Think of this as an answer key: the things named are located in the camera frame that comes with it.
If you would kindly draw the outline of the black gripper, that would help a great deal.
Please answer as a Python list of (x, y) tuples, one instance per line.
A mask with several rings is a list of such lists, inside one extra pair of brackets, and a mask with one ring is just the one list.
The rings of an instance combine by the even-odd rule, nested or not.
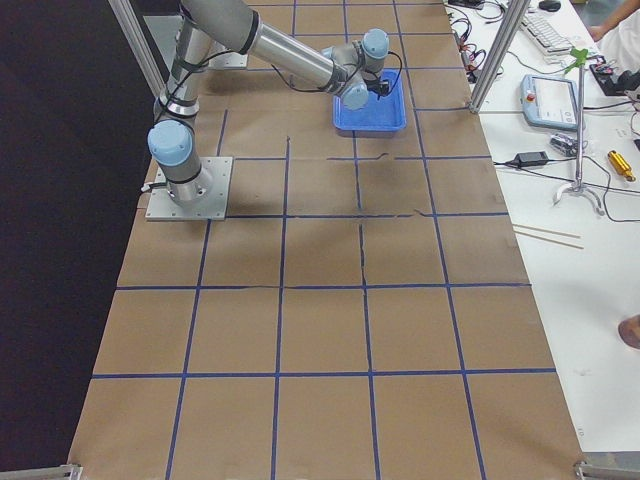
[(370, 91), (378, 98), (389, 96), (395, 88), (395, 83), (390, 83), (388, 79), (376, 77), (370, 81)]

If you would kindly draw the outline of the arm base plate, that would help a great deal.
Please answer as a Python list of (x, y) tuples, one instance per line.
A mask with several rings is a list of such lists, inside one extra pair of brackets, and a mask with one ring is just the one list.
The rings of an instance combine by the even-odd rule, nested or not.
[(199, 175), (189, 183), (169, 182), (160, 167), (146, 209), (149, 221), (223, 221), (226, 217), (232, 157), (201, 157)]

